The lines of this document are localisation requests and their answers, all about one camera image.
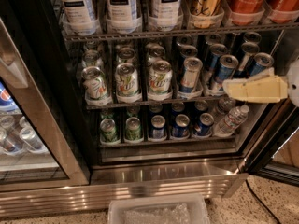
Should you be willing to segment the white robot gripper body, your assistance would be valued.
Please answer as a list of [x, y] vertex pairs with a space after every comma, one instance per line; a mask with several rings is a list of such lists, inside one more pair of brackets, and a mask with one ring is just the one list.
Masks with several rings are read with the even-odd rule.
[[295, 106], [299, 107], [299, 59], [290, 64], [287, 79], [289, 98]]

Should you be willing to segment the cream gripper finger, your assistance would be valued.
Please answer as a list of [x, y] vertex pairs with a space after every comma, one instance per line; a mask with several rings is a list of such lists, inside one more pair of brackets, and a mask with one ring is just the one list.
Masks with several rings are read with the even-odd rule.
[[225, 80], [222, 86], [228, 96], [243, 102], [278, 103], [288, 97], [288, 84], [277, 75]]
[[270, 68], [264, 69], [262, 72], [260, 72], [256, 75], [250, 76], [249, 80], [258, 80], [258, 79], [262, 79], [262, 78], [265, 78], [265, 77], [271, 77], [274, 74], [275, 74], [274, 68], [270, 67]]

